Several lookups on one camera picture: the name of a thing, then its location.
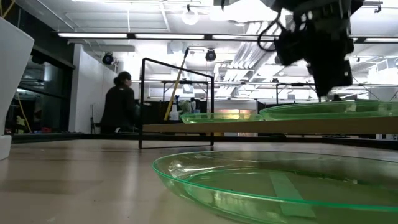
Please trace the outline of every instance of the green plastic tray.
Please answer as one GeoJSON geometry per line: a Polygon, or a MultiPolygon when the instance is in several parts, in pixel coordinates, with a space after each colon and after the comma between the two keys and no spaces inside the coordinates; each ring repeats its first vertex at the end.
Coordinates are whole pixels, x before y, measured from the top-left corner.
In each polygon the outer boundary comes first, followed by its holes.
{"type": "Polygon", "coordinates": [[[240,121],[263,121],[259,114],[239,114],[239,113],[200,113],[181,115],[181,120],[185,124],[195,123],[219,123],[219,122],[240,122],[240,121]]]}
{"type": "Polygon", "coordinates": [[[266,121],[293,119],[340,119],[398,116],[398,103],[341,101],[276,106],[260,111],[266,121]]]}
{"type": "Polygon", "coordinates": [[[152,166],[175,195],[244,223],[398,220],[396,162],[296,152],[221,151],[166,156],[152,166]]]}

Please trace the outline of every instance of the black cable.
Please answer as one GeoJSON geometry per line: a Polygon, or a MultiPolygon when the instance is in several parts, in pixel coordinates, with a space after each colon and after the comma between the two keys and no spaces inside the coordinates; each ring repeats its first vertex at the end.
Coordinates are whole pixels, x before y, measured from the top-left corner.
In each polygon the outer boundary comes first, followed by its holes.
{"type": "Polygon", "coordinates": [[[224,11],[225,0],[221,0],[221,10],[224,11]]]}
{"type": "Polygon", "coordinates": [[[263,31],[261,31],[261,33],[259,34],[259,36],[257,38],[257,45],[259,46],[259,48],[261,48],[262,50],[264,50],[266,52],[275,52],[276,50],[275,49],[269,50],[269,49],[266,49],[265,47],[263,47],[261,45],[262,36],[275,24],[277,24],[282,30],[286,30],[286,28],[279,22],[281,14],[282,14],[281,11],[279,11],[276,18],[268,24],[267,28],[265,28],[263,31]]]}

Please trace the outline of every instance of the wooden shelf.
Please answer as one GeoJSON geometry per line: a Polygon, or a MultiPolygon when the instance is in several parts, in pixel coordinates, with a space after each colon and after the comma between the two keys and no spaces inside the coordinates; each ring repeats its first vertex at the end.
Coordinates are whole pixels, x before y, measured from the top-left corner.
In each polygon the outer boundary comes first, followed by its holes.
{"type": "Polygon", "coordinates": [[[398,117],[156,124],[144,125],[143,131],[157,133],[395,134],[398,133],[398,117]]]}

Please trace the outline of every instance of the fluorescent light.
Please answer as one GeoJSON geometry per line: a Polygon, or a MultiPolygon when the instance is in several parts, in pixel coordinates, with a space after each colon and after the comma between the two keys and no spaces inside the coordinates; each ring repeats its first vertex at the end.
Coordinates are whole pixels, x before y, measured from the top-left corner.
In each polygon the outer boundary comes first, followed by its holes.
{"type": "Polygon", "coordinates": [[[365,42],[379,42],[379,43],[398,43],[398,37],[386,37],[386,38],[366,38],[365,42]]]}
{"type": "Polygon", "coordinates": [[[92,34],[92,33],[59,33],[58,36],[64,38],[112,38],[112,39],[126,39],[127,34],[92,34]]]}
{"type": "MultiPolygon", "coordinates": [[[[264,35],[261,37],[262,41],[274,41],[276,36],[264,35]]],[[[213,35],[215,40],[257,40],[257,35],[213,35]]]]}
{"type": "MultiPolygon", "coordinates": [[[[132,83],[141,83],[141,80],[133,80],[131,82],[132,83]]],[[[159,80],[145,80],[145,83],[162,83],[162,81],[159,81],[159,80]]]]}
{"type": "Polygon", "coordinates": [[[240,85],[244,82],[214,82],[214,84],[226,84],[226,85],[240,85]]]}
{"type": "MultiPolygon", "coordinates": [[[[139,4],[158,4],[163,2],[164,4],[186,4],[187,1],[180,0],[180,1],[163,1],[163,0],[72,0],[75,2],[98,2],[98,3],[139,3],[139,4]]],[[[201,4],[200,1],[189,1],[189,4],[198,5],[201,4]]]]}
{"type": "Polygon", "coordinates": [[[231,98],[231,100],[254,100],[252,98],[231,98]]]}
{"type": "Polygon", "coordinates": [[[199,13],[198,11],[191,9],[191,11],[185,11],[181,15],[181,20],[186,24],[186,25],[195,25],[199,21],[199,13]]]}
{"type": "Polygon", "coordinates": [[[204,39],[200,34],[136,34],[137,39],[204,39]]]}

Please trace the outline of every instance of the window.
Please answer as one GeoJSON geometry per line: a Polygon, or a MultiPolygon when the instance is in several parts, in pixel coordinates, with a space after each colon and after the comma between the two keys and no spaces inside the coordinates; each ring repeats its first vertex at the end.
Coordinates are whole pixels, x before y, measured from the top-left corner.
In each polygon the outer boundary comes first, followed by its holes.
{"type": "Polygon", "coordinates": [[[6,134],[68,131],[72,71],[30,57],[6,117],[6,134]]]}

